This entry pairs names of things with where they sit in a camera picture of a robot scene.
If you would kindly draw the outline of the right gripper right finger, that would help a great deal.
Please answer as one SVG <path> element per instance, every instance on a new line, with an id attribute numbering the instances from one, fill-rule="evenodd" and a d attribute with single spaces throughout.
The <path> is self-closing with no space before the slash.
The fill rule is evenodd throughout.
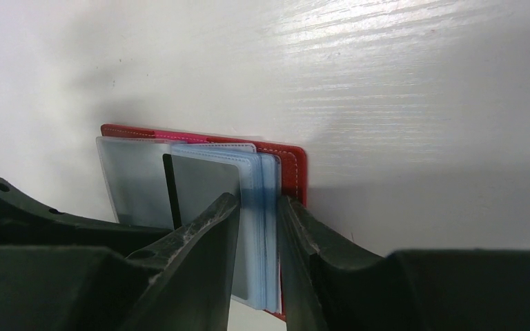
<path id="1" fill-rule="evenodd" d="M 289 330 L 530 330 L 530 250 L 376 255 L 281 197 Z"/>

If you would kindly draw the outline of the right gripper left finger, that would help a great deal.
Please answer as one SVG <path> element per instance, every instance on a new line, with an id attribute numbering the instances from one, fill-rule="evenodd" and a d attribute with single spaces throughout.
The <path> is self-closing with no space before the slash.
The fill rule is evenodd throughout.
<path id="1" fill-rule="evenodd" d="M 238 203 L 123 256 L 79 245 L 0 245 L 0 330 L 225 330 Z"/>

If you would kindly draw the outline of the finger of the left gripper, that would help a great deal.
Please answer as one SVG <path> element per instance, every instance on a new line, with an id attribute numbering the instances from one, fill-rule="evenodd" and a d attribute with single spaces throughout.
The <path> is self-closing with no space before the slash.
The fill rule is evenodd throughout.
<path id="1" fill-rule="evenodd" d="M 171 232 L 60 212 L 0 177 L 0 245 L 100 246 L 128 256 Z"/>

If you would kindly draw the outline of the black VIP card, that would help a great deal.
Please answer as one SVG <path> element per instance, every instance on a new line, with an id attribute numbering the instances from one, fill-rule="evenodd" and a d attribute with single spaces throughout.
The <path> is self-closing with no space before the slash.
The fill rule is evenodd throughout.
<path id="1" fill-rule="evenodd" d="M 163 154 L 170 211 L 175 228 L 188 225 L 223 193 L 253 200 L 253 162 L 242 154 L 200 150 Z"/>

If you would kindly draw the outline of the red leather card holder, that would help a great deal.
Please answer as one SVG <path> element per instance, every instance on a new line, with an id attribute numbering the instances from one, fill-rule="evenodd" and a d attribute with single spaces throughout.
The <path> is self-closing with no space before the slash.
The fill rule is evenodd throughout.
<path id="1" fill-rule="evenodd" d="M 203 143 L 252 143 L 258 152 L 271 154 L 279 160 L 278 179 L 281 193 L 297 199 L 306 205 L 308 187 L 308 161 L 306 152 L 297 146 L 284 145 L 266 141 L 241 139 L 238 137 L 221 137 L 150 128 L 137 128 L 106 123 L 100 127 L 104 137 L 175 139 L 192 144 Z"/>

